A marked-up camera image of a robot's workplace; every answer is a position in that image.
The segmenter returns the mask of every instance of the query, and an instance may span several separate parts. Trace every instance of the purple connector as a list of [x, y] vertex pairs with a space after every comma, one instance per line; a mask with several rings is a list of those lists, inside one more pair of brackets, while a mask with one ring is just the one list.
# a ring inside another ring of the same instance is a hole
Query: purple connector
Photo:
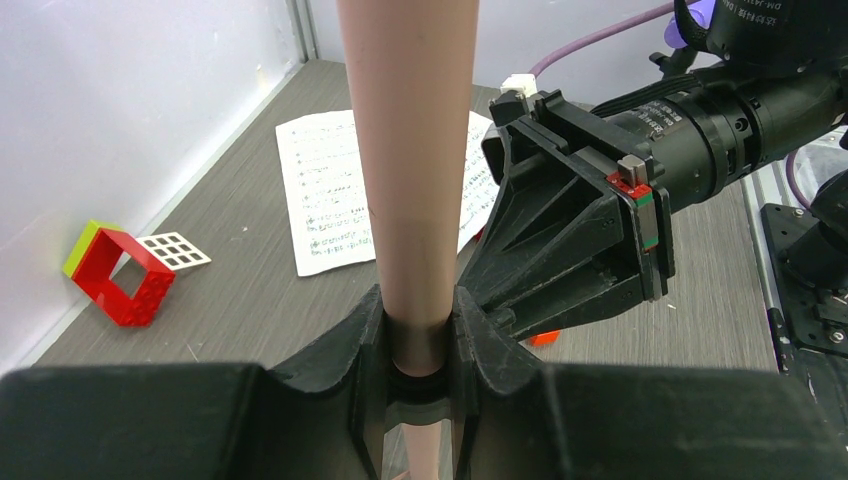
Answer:
[[[689, 11], [692, 12], [692, 18], [698, 22], [698, 25], [704, 28], [710, 28], [710, 22], [713, 19], [713, 9], [715, 9], [715, 0], [701, 0], [700, 2], [689, 5]], [[683, 48], [686, 46], [686, 41], [680, 36], [680, 31], [677, 29], [677, 17], [672, 17], [668, 23], [668, 28], [665, 29], [665, 43], [671, 48]]]

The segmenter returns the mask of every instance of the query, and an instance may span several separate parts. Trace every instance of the yellow-green toy block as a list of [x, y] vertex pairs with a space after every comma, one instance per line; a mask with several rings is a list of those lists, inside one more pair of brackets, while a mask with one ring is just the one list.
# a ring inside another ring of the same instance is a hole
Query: yellow-green toy block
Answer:
[[80, 262], [82, 262], [85, 252], [88, 251], [88, 247], [94, 240], [94, 236], [97, 235], [97, 232], [101, 228], [108, 228], [109, 230], [117, 230], [119, 232], [124, 231], [123, 228], [115, 225], [114, 223], [89, 220], [88, 225], [85, 226], [85, 229], [82, 231], [82, 235], [80, 235], [76, 245], [74, 245], [74, 249], [71, 250], [71, 255], [68, 256], [68, 259], [65, 261], [65, 266], [62, 267], [62, 271], [65, 272], [65, 275], [69, 278], [74, 278], [74, 274], [77, 272], [77, 268], [79, 267]]

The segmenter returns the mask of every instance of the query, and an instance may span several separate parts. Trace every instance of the black cylinder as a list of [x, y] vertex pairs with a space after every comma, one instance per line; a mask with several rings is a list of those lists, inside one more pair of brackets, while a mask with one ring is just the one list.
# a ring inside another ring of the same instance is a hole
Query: black cylinder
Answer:
[[655, 181], [677, 212], [826, 134], [845, 108], [836, 74], [805, 74], [716, 82], [609, 121], [652, 140]]
[[819, 288], [848, 288], [848, 242], [819, 222], [789, 248], [791, 270]]
[[844, 0], [717, 0], [707, 48], [758, 77], [831, 72], [848, 62], [846, 19]]

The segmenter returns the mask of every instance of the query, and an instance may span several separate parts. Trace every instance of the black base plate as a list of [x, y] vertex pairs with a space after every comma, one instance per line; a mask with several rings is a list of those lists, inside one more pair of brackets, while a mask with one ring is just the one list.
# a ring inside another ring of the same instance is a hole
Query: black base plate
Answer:
[[817, 291], [798, 281], [786, 264], [786, 249], [812, 228], [817, 220], [793, 207], [767, 204], [762, 209], [763, 230], [783, 309], [769, 310], [769, 323], [777, 366], [781, 374], [803, 384], [824, 410], [848, 446], [848, 339], [840, 344], [829, 338], [830, 330], [816, 318], [816, 308], [848, 307], [833, 298], [833, 292]]

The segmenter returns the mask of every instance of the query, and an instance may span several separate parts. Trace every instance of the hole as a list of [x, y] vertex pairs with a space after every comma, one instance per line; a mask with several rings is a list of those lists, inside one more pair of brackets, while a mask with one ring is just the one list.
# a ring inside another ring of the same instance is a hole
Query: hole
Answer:
[[123, 253], [121, 254], [121, 258], [118, 260], [118, 263], [115, 264], [115, 268], [112, 269], [109, 279], [112, 280], [112, 283], [117, 285], [118, 288], [123, 290], [124, 293], [133, 297], [135, 296], [135, 292], [138, 291], [138, 287], [141, 285], [146, 274], [147, 270], [145, 270], [141, 264], [136, 262], [128, 254]]

